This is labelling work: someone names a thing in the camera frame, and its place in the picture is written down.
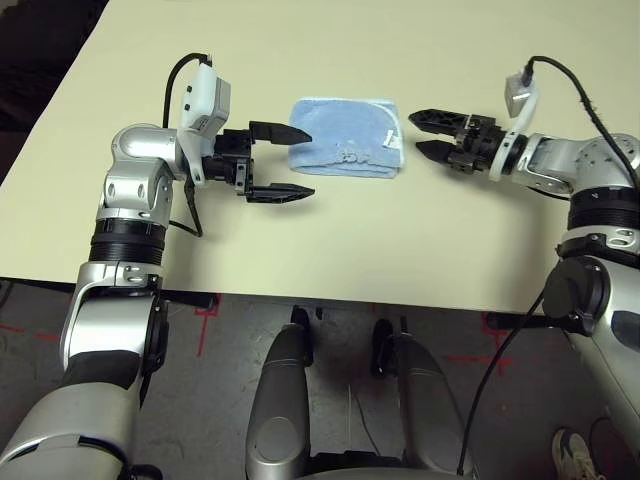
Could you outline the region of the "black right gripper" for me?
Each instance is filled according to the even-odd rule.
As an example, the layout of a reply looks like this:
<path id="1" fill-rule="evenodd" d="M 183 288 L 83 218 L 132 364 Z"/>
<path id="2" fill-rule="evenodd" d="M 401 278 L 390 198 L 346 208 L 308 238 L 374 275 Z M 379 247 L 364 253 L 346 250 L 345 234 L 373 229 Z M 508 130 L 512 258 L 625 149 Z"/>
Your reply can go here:
<path id="1" fill-rule="evenodd" d="M 411 113 L 408 119 L 420 131 L 454 137 L 454 145 L 429 140 L 415 146 L 427 159 L 450 163 L 453 170 L 466 174 L 489 169 L 505 136 L 495 118 L 482 115 L 425 109 Z"/>

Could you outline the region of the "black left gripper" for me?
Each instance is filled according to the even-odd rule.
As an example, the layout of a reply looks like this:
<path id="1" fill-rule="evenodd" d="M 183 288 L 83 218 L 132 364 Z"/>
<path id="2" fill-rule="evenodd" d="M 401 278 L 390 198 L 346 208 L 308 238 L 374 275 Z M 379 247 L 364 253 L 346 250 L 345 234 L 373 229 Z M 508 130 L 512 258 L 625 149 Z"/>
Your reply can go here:
<path id="1" fill-rule="evenodd" d="M 233 186 L 248 203 L 289 203 L 315 194 L 314 189 L 289 183 L 253 186 L 253 141 L 291 146 L 310 143 L 312 137 L 298 128 L 273 122 L 250 121 L 249 129 L 224 129 L 215 137 L 213 153 L 202 157 L 205 179 Z"/>

